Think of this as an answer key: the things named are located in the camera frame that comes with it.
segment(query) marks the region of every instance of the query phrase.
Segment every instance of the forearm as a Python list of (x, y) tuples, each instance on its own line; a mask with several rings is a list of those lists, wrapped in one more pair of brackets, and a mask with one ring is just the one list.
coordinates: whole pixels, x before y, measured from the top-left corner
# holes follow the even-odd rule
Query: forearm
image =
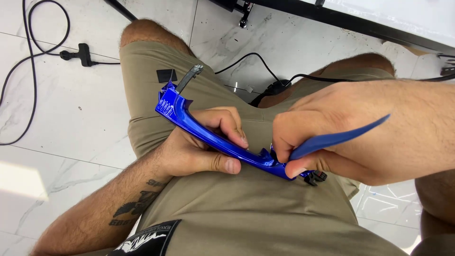
[(171, 179), (158, 173), (155, 154), (146, 154), (58, 217), (31, 255), (74, 255), (118, 246)]

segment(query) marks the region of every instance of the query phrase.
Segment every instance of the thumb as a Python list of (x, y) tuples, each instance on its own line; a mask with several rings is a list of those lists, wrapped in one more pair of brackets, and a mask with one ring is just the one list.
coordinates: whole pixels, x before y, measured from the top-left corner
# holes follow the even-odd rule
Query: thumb
[(197, 156), (195, 172), (218, 171), (227, 174), (238, 174), (241, 164), (238, 159), (226, 156), (219, 152), (200, 151)]
[(337, 153), (318, 150), (286, 165), (286, 175), (294, 178), (306, 170), (331, 172), (362, 183), (373, 183), (374, 171)]

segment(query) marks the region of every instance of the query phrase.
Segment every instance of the finger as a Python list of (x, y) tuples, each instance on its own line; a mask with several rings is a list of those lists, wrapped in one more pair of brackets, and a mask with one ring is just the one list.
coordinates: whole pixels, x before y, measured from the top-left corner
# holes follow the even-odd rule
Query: finger
[(286, 163), (291, 152), (307, 139), (328, 133), (330, 123), (319, 111), (291, 111), (273, 120), (272, 143), (278, 161)]
[(240, 161), (219, 152), (200, 151), (195, 156), (194, 172), (218, 171), (227, 174), (240, 172)]
[(379, 185), (385, 182), (384, 177), (376, 175), (375, 171), (327, 150), (319, 150), (290, 161), (286, 165), (285, 172), (288, 177), (294, 178), (306, 170), (331, 172), (367, 185)]
[(232, 117), (235, 120), (235, 123), (237, 124), (237, 130), (243, 135), (244, 142), (248, 143), (247, 136), (245, 132), (242, 129), (242, 119), (240, 118), (240, 115), (238, 114), (237, 108), (236, 107), (214, 107), (214, 108), (209, 108), (209, 109), (225, 109), (231, 112)]
[(225, 109), (204, 110), (192, 113), (200, 124), (210, 128), (220, 128), (229, 140), (242, 148), (248, 148), (248, 142), (237, 128), (231, 112)]

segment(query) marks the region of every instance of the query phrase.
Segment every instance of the left hand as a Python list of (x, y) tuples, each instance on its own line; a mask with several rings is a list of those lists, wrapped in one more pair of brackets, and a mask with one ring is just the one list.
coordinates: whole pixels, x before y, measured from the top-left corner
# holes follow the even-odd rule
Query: left hand
[[(248, 148), (240, 116), (235, 107), (217, 107), (192, 111), (191, 115), (203, 126), (224, 134), (242, 148)], [(240, 161), (220, 152), (207, 151), (209, 146), (176, 127), (166, 141), (154, 152), (154, 162), (159, 165), (157, 174), (186, 176), (201, 171), (218, 171), (228, 174), (240, 172)]]

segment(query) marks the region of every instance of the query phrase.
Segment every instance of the right hand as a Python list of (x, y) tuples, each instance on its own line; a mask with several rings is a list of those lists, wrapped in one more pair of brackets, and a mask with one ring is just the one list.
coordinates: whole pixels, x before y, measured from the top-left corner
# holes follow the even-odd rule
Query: right hand
[(318, 169), (368, 185), (414, 179), (455, 168), (454, 102), (455, 87), (443, 83), (336, 83), (276, 116), (273, 147), (286, 163), (313, 136), (360, 128), (391, 113), (358, 138), (290, 161), (286, 174)]

